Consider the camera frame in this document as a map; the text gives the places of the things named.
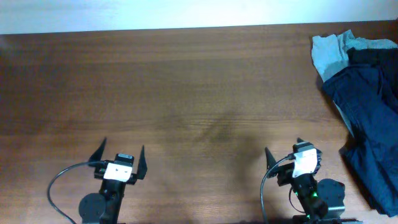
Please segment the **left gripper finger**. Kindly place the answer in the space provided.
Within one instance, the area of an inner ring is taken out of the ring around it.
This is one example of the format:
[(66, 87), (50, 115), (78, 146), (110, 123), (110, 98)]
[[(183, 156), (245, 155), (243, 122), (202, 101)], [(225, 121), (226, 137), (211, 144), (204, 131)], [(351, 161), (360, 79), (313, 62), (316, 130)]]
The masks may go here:
[(104, 138), (102, 143), (100, 144), (99, 148), (97, 148), (97, 150), (92, 153), (92, 155), (90, 156), (90, 158), (88, 159), (89, 162), (89, 166), (90, 167), (94, 167), (95, 165), (97, 165), (98, 162), (101, 161), (104, 149), (105, 149), (105, 145), (106, 145), (106, 140), (107, 138)]
[(136, 179), (143, 180), (147, 173), (147, 162), (145, 158), (145, 147), (142, 146), (139, 163), (137, 167)]

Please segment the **navy blue shorts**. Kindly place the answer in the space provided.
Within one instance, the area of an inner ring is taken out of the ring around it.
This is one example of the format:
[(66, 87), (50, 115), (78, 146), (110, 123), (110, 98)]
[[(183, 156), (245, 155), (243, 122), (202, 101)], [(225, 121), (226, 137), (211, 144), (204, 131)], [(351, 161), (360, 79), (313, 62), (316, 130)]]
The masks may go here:
[(380, 67), (359, 64), (324, 82), (323, 91), (351, 124), (356, 147), (345, 158), (374, 208), (397, 215), (397, 97)]

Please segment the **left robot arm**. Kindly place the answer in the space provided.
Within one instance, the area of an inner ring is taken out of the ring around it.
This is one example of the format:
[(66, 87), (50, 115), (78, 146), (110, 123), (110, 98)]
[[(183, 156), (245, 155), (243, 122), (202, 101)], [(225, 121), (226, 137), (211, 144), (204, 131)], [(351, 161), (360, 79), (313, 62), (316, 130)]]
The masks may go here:
[(83, 223), (117, 223), (124, 191), (127, 185), (135, 185), (144, 179), (147, 172), (145, 149), (141, 149), (137, 172), (133, 172), (134, 156), (118, 153), (114, 160), (102, 160), (106, 140), (90, 156), (89, 166), (93, 167), (94, 178), (101, 181), (97, 193), (86, 195), (79, 204)]

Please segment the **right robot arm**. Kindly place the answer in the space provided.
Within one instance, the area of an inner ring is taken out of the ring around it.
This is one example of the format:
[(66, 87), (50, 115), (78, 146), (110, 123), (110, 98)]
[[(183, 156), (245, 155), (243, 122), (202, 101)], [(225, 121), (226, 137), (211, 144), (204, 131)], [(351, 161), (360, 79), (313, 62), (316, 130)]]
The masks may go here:
[(323, 218), (328, 206), (318, 195), (314, 175), (320, 168), (322, 152), (312, 143), (298, 138), (293, 152), (276, 161), (271, 151), (265, 148), (267, 170), (260, 186), (261, 210), (264, 222), (268, 222), (264, 205), (264, 185), (267, 179), (277, 177), (279, 186), (289, 184), (297, 196), (306, 218), (306, 223), (315, 223)]

